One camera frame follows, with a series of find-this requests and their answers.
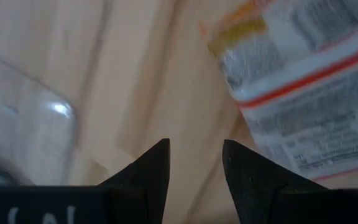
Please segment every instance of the wooden surface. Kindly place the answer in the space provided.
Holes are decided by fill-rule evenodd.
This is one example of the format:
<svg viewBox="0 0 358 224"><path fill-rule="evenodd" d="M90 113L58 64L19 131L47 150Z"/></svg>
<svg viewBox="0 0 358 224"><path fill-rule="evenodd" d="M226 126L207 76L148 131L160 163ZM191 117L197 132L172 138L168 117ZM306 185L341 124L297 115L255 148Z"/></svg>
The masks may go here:
<svg viewBox="0 0 358 224"><path fill-rule="evenodd" d="M221 146L226 138L254 146L198 21L239 2L0 0L0 59L76 109L64 184L98 184L170 138L164 222L237 222ZM358 173L321 183L358 187Z"/></svg>

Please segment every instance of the yellow label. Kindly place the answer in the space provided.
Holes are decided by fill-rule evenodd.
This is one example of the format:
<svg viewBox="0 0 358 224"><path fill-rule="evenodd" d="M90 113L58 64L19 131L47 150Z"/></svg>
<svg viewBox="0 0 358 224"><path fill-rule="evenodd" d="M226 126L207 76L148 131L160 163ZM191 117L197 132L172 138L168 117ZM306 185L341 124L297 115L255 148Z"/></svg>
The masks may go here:
<svg viewBox="0 0 358 224"><path fill-rule="evenodd" d="M235 46L239 41L248 36L267 30L267 25L262 16L256 19L240 21L226 30L222 30L212 41L208 43L209 51L215 56L220 56L226 49Z"/></svg>

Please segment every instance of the clear plastic packaging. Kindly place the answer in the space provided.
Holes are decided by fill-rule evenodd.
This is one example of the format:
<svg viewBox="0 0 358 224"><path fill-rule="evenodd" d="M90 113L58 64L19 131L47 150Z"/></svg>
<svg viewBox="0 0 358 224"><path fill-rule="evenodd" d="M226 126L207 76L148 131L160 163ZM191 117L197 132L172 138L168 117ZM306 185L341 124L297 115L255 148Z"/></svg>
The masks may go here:
<svg viewBox="0 0 358 224"><path fill-rule="evenodd" d="M358 1L248 1L203 33L265 156L310 179L358 169Z"/></svg>
<svg viewBox="0 0 358 224"><path fill-rule="evenodd" d="M65 184L75 126L64 99L0 61L0 185Z"/></svg>

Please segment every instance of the white lettering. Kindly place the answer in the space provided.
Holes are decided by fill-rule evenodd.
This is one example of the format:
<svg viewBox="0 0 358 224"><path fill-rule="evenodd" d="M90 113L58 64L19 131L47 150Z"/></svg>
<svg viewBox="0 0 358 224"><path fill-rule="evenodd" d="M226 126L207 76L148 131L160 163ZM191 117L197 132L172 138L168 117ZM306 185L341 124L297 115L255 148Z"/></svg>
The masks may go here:
<svg viewBox="0 0 358 224"><path fill-rule="evenodd" d="M16 215L19 211L19 208L13 207L9 210L9 213L7 214L7 222L8 224L16 224Z"/></svg>
<svg viewBox="0 0 358 224"><path fill-rule="evenodd" d="M57 221L53 214L46 213L44 215L44 219L42 220L42 224L57 224Z"/></svg>
<svg viewBox="0 0 358 224"><path fill-rule="evenodd" d="M75 213L74 206L67 207L67 224L74 224L74 213Z"/></svg>

